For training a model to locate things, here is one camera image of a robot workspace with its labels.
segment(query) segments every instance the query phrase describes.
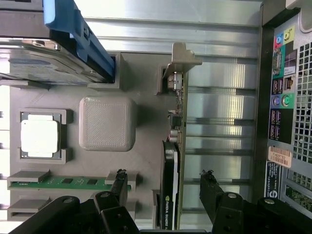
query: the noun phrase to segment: bolt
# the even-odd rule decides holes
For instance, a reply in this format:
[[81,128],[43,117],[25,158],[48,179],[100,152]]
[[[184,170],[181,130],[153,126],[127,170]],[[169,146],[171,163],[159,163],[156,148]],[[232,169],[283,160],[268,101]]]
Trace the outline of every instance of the bolt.
[[64,200],[63,202],[64,203],[71,203],[73,200],[70,198],[70,199],[66,199],[66,200]]
[[237,198],[237,196],[235,194],[228,194],[229,198]]
[[55,49],[56,51],[60,51],[60,45],[59,45],[59,44],[55,44],[55,45],[54,45],[54,49]]
[[270,204],[270,205],[273,205],[273,204],[275,203],[275,202],[274,202],[273,200],[271,200],[271,199],[265,199],[264,202],[267,203],[267,204]]
[[37,47],[44,47],[44,46],[45,46],[45,43],[44,43],[44,41],[42,41],[42,40],[34,40],[34,41],[32,42],[32,44],[33,44],[34,46],[37,46]]
[[101,194],[101,197],[108,197],[108,196],[109,196],[108,193]]

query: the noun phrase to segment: hard drive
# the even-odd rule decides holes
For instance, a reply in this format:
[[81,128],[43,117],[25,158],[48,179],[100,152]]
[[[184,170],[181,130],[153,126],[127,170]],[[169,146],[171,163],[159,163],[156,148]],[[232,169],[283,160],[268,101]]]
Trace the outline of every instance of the hard drive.
[[114,58],[73,0],[37,1],[36,8],[34,2],[11,1],[14,9],[9,4],[0,6],[0,21],[6,22],[0,24],[0,77],[48,84],[114,83]]
[[179,187],[179,152],[174,143],[163,141],[162,144],[160,229],[175,230]]

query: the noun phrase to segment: ventilation grille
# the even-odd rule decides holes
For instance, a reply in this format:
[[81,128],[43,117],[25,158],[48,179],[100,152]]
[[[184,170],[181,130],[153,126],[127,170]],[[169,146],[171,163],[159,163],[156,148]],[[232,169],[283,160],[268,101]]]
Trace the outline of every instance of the ventilation grille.
[[293,157],[312,164],[312,43],[300,47]]
[[293,172],[292,176],[290,176],[289,179],[291,179],[293,182],[300,184],[301,186],[312,191],[312,180],[311,180],[311,178],[308,178],[304,175]]

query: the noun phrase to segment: barcode sticker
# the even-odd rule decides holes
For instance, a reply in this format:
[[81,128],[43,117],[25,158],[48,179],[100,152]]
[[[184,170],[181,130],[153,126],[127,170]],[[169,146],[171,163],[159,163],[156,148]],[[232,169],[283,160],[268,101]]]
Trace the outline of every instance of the barcode sticker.
[[288,150],[270,146],[269,160],[287,168],[292,167],[292,153]]

